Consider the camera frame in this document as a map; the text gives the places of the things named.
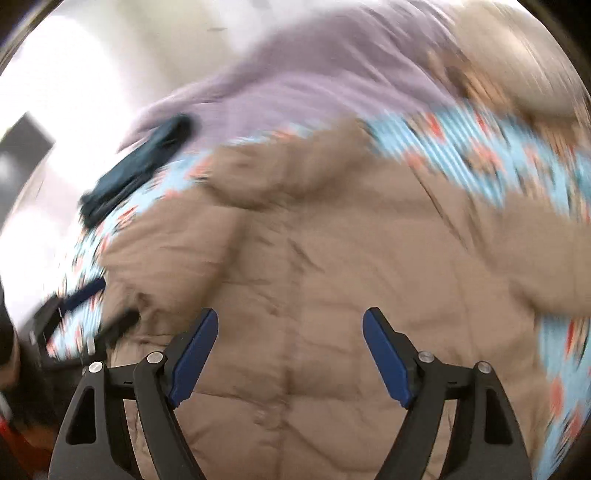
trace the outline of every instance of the bed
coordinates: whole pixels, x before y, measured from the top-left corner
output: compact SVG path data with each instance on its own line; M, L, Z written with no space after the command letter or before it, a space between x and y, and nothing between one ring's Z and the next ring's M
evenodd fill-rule
M179 112L198 116L202 133L103 224L92 231L81 225L73 227L71 244L48 293L68 295L101 276L100 256L111 240L155 202L206 181L210 149L220 143L308 135L331 119L353 112L372 119L376 144L383 154L400 158L400 116L385 111L445 112L442 108L456 104L453 92L445 91L426 73L424 54L449 41L448 24L444 10L420 0L385 9L367 7L330 14L308 22L303 33L287 30L276 34L229 70L149 107L121 148L142 140ZM554 187L545 189L545 196L555 210L588 222L589 198L584 193L574 198L569 188L586 179L589 158L577 152L577 167L562 168L540 138L517 120L507 121L553 165ZM504 166L518 173L506 159ZM449 164L436 167L464 189L502 203L502 185L479 181L476 174L449 170ZM50 353L58 358L76 356L98 331L101 308L99 294L67 315L48 345ZM564 459L591 411L591 353L587 351L588 318L543 317L539 324L539 350L551 385L553 414L536 470L536 478L544 480Z

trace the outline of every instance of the beige cloth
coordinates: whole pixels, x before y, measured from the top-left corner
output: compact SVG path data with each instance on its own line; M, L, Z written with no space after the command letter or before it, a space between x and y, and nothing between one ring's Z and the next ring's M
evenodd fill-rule
M364 343L372 306L444 362L490 361L535 455L548 391L534 311L591 313L588 227L517 195L498 211L378 158L355 121L213 155L208 184L155 205L103 257L103 321L141 311L115 365L166 345L203 306L219 314L176 410L208 478L374 478L405 411ZM426 478L446 452L452 406L445 415ZM128 423L155 479L134 404Z

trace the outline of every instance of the red object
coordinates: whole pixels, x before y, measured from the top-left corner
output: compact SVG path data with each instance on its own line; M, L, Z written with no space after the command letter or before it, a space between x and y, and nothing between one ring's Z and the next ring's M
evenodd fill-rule
M37 472L49 471L51 452L32 447L22 435L10 428L8 422L1 417L0 435L2 435L14 458L17 459L28 476L33 477Z

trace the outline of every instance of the folded dark cloth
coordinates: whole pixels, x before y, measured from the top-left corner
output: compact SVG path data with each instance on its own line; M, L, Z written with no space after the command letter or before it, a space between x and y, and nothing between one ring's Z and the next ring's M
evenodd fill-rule
M101 223L123 200L146 183L194 133L194 122L180 114L163 123L140 147L103 175L95 189L80 199L87 228Z

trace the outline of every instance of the silver screw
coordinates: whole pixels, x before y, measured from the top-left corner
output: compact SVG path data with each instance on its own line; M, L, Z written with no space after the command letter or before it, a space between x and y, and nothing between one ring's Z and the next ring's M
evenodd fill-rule
M91 374L97 374L101 370L103 370L103 363L102 362L92 362L90 364L90 367L88 367L88 371Z
M430 364L435 360L435 356L431 352L422 351L418 353L418 359L424 364Z
M478 370L484 374L489 374L492 372L492 367L489 362L478 362Z
M162 352L152 352L151 354L148 355L148 363L149 364L159 364L163 358L164 358L164 355L162 354Z

